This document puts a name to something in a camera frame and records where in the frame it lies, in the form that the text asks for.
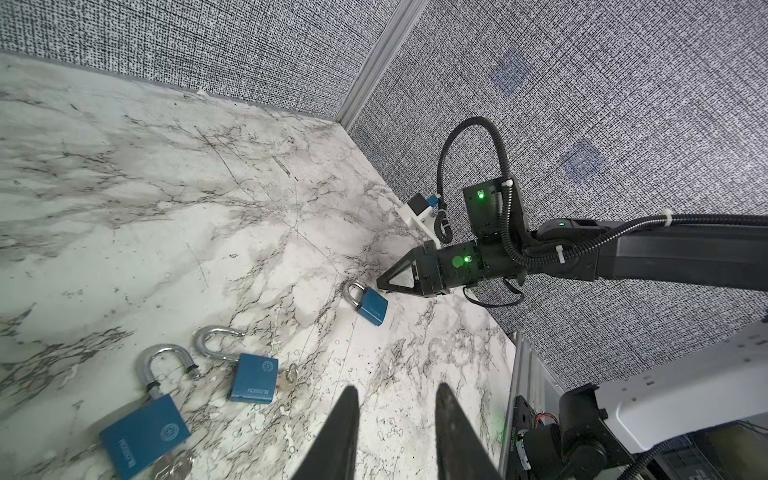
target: wire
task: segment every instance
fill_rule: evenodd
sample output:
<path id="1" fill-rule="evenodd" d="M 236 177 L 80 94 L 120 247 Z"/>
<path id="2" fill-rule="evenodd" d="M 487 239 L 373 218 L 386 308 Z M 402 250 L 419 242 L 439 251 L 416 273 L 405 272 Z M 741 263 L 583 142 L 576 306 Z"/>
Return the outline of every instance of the wire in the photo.
<path id="1" fill-rule="evenodd" d="M 550 412 L 539 413 L 538 415 L 536 415 L 536 419 L 533 421 L 533 423 L 537 424 L 537 423 L 541 422 L 541 417 L 547 417 L 548 419 L 554 420 L 554 422 L 556 424 L 558 424 L 558 425 L 560 424 L 560 422 L 558 422 L 558 417 L 554 416 L 554 414 L 552 414 Z"/>
<path id="2" fill-rule="evenodd" d="M 509 239 L 509 204 L 511 202 L 511 187 L 503 187 L 504 194 L 504 213 L 502 217 L 502 243 L 507 254 L 522 266 L 531 267 L 536 265 L 545 265 L 547 263 L 558 263 L 560 260 L 557 253 L 547 253 L 540 257 L 530 257 L 517 251 Z M 573 259 L 584 255 L 587 252 L 596 250 L 606 243 L 616 240 L 618 237 L 636 230 L 645 230 L 649 228 L 662 227 L 668 221 L 664 215 L 655 215 L 652 217 L 641 217 L 630 220 L 620 226 L 602 233 L 592 240 L 576 243 L 572 248 L 563 252 L 565 260 Z M 711 215 L 711 214 L 681 214 L 672 217 L 672 225 L 744 225 L 748 227 L 768 227 L 768 217 L 760 215 Z"/>
<path id="3" fill-rule="evenodd" d="M 737 420 L 736 423 L 741 425 L 747 430 L 752 430 L 758 435 L 768 435 L 768 428 L 763 427 L 761 425 L 755 425 L 752 422 L 748 422 L 747 420 Z"/>
<path id="4" fill-rule="evenodd" d="M 570 473 L 571 473 L 571 464 L 566 463 L 565 465 L 563 465 L 563 469 L 559 471 L 558 474 L 555 475 L 552 480 L 563 480 L 564 478 L 573 477 L 573 475 L 569 475 Z"/>
<path id="5" fill-rule="evenodd" d="M 630 478 L 634 478 L 635 475 L 640 473 L 640 470 L 645 468 L 650 463 L 650 461 L 654 459 L 656 454 L 660 452 L 661 449 L 667 446 L 667 443 L 669 443 L 669 440 L 665 440 L 662 443 L 657 443 L 656 445 L 650 447 L 650 450 L 638 454 L 634 458 L 634 462 L 626 467 L 621 475 L 619 475 L 617 480 L 630 480 Z"/>
<path id="6" fill-rule="evenodd" d="M 499 307 L 502 307 L 502 306 L 515 306 L 515 305 L 518 305 L 519 303 L 521 303 L 523 300 L 525 300 L 525 294 L 523 292 L 521 292 L 520 290 L 514 288 L 512 286 L 512 284 L 510 283 L 509 279 L 504 278 L 504 279 L 502 279 L 502 282 L 504 282 L 504 284 L 507 286 L 507 289 L 510 292 L 514 293 L 515 295 L 519 295 L 520 298 L 518 298 L 514 302 L 502 303 L 500 305 L 495 305 L 493 303 L 485 303 L 485 302 L 481 302 L 480 300 L 475 300 L 475 299 L 471 298 L 469 295 L 467 295 L 467 287 L 466 286 L 463 289 L 464 297 L 466 297 L 466 299 L 469 300 L 470 303 L 474 303 L 475 305 L 479 305 L 479 306 L 482 306 L 484 308 L 499 308 Z"/>
<path id="7" fill-rule="evenodd" d="M 509 177 L 509 160 L 507 159 L 507 147 L 504 145 L 502 134 L 499 133 L 496 125 L 494 125 L 492 121 L 485 117 L 470 117 L 464 120 L 462 123 L 458 124 L 456 128 L 451 131 L 451 133 L 448 135 L 448 138 L 445 140 L 445 143 L 442 145 L 440 158 L 437 160 L 438 201 L 437 216 L 435 217 L 435 235 L 443 243 L 451 243 L 453 241 L 453 230 L 451 230 L 451 225 L 448 222 L 446 212 L 448 205 L 445 203 L 445 197 L 442 194 L 442 165 L 445 163 L 445 157 L 448 156 L 448 151 L 450 150 L 453 141 L 456 139 L 456 137 L 459 136 L 459 134 L 461 134 L 465 129 L 471 127 L 472 125 L 479 125 L 480 127 L 483 127 L 491 135 L 493 145 L 496 147 L 498 166 L 502 170 L 502 178 L 506 179 Z"/>

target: padlock body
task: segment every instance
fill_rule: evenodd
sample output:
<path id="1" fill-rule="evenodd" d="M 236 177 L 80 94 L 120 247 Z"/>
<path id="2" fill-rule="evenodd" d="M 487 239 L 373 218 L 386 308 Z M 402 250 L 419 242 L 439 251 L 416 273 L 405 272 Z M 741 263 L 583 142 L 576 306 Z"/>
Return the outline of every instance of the padlock body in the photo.
<path id="1" fill-rule="evenodd" d="M 277 359 L 241 353 L 232 382 L 230 400 L 271 403 L 277 384 Z"/>
<path id="2" fill-rule="evenodd" d="M 372 288 L 366 288 L 362 293 L 360 307 L 357 311 L 368 321 L 378 326 L 384 323 L 387 303 L 386 298 L 381 296 L 379 292 Z"/>
<path id="3" fill-rule="evenodd" d="M 134 477 L 189 436 L 170 395 L 145 404 L 99 433 L 123 480 Z"/>

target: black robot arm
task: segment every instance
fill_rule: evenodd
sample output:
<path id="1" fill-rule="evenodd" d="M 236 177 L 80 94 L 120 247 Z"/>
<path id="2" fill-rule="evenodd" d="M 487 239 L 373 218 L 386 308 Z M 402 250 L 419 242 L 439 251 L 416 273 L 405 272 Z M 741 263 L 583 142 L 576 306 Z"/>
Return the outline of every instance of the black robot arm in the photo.
<path id="1" fill-rule="evenodd" d="M 529 230 L 501 135 L 484 118 L 462 122 L 442 149 L 439 239 L 452 240 L 442 164 L 452 141 L 470 125 L 491 134 L 502 171 L 499 178 L 463 190 L 476 240 L 442 249 L 429 241 L 412 249 L 378 278 L 381 290 L 434 296 L 499 277 L 522 285 L 527 275 L 544 273 L 572 280 L 660 280 L 768 291 L 768 217 L 667 213 L 624 223 L 558 218 Z M 392 283 L 408 268 L 413 286 Z"/>

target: metal frame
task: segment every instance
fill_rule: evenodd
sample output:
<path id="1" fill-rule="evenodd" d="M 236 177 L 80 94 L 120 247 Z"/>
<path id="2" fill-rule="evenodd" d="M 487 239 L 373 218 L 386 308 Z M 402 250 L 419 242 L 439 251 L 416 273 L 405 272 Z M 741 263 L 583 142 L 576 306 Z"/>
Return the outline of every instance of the metal frame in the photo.
<path id="1" fill-rule="evenodd" d="M 502 452 L 498 459 L 498 471 L 505 477 L 507 459 L 511 448 L 512 410 L 515 398 L 522 395 L 528 404 L 538 412 L 550 412 L 558 415 L 558 403 L 564 393 L 560 380 L 554 376 L 541 361 L 538 353 L 520 332 L 513 334 L 515 343 L 515 363 L 512 367 L 512 384 L 509 389 L 507 416 L 504 422 Z"/>
<path id="2" fill-rule="evenodd" d="M 345 130 L 352 128 L 357 116 L 379 84 L 400 46 L 419 20 L 429 0 L 400 0 L 382 36 L 371 50 L 366 63 L 349 90 L 336 121 Z"/>

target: padlock shackle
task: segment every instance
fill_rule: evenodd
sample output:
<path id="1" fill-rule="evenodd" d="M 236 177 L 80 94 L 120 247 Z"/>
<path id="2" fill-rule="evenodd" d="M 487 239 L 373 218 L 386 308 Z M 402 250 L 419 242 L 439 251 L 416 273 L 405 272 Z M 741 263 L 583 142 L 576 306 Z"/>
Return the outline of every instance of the padlock shackle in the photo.
<path id="1" fill-rule="evenodd" d="M 197 365 L 194 360 L 192 360 L 192 355 L 190 355 L 184 347 L 174 345 L 173 343 L 158 343 L 157 345 L 146 348 L 139 354 L 137 373 L 139 375 L 139 381 L 141 381 L 142 385 L 147 387 L 147 391 L 153 400 L 159 399 L 163 394 L 160 392 L 160 383 L 152 373 L 152 360 L 154 360 L 154 357 L 166 352 L 173 353 L 175 356 L 179 357 L 179 360 L 181 360 L 181 363 L 184 364 L 184 367 L 187 369 L 187 373 L 189 373 L 193 379 L 197 380 L 200 378 L 200 370 L 197 369 Z"/>
<path id="2" fill-rule="evenodd" d="M 360 302 L 358 302 L 357 300 L 355 300 L 355 299 L 354 299 L 354 297 L 352 296 L 352 293 L 349 291 L 349 290 L 350 290 L 350 289 L 351 289 L 353 286 L 356 286 L 356 287 L 357 287 L 357 288 L 359 288 L 359 289 L 360 289 L 360 291 L 362 291 L 362 292 L 365 292 L 365 291 L 366 291 L 366 287 L 365 287 L 365 285 L 362 285 L 362 284 L 361 284 L 360 282 L 358 282 L 358 281 L 355 281 L 355 280 L 350 280 L 350 281 L 348 281 L 348 282 L 344 283 L 344 286 L 342 286 L 342 288 L 341 288 L 341 294 L 342 294 L 342 296 L 344 296 L 344 299 L 345 299 L 347 302 L 350 302 L 352 305 L 354 305 L 354 306 L 355 306 L 355 308 L 360 308 Z"/>
<path id="3" fill-rule="evenodd" d="M 243 330 L 231 329 L 228 326 L 219 326 L 219 325 L 204 326 L 200 328 L 198 331 L 196 331 L 194 334 L 193 343 L 194 343 L 194 348 L 197 350 L 197 352 L 208 359 L 220 360 L 222 362 L 238 363 L 240 361 L 239 353 L 211 352 L 208 349 L 208 347 L 205 346 L 205 342 L 206 340 L 208 340 L 208 337 L 213 335 L 214 333 L 226 333 L 228 335 L 236 335 L 236 336 L 245 336 L 246 334 Z"/>

